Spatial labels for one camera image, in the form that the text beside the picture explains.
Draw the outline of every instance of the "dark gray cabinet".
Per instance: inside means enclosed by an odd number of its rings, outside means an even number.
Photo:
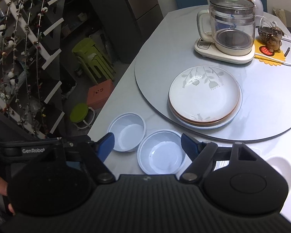
[[[157,0],[89,0],[115,51],[131,63],[163,19]]]

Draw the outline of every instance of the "glass kettle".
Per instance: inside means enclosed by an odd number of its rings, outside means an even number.
[[[210,15],[211,35],[203,30],[205,15]],[[223,53],[244,56],[255,40],[255,5],[249,0],[210,0],[208,10],[197,14],[200,37],[212,42]]]

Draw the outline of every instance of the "round green stool seat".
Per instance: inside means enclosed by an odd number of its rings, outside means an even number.
[[[70,114],[70,121],[73,123],[82,122],[88,113],[88,106],[85,103],[77,104]]]

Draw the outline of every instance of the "red box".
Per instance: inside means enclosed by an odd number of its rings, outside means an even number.
[[[114,89],[112,80],[106,80],[96,86],[89,88],[86,104],[93,109],[100,109],[104,106]]]

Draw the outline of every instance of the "dog figurine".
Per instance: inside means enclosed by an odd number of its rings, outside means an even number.
[[[272,36],[267,42],[267,48],[270,52],[281,52],[280,46],[282,45],[281,39],[285,34],[279,27],[272,27]]]

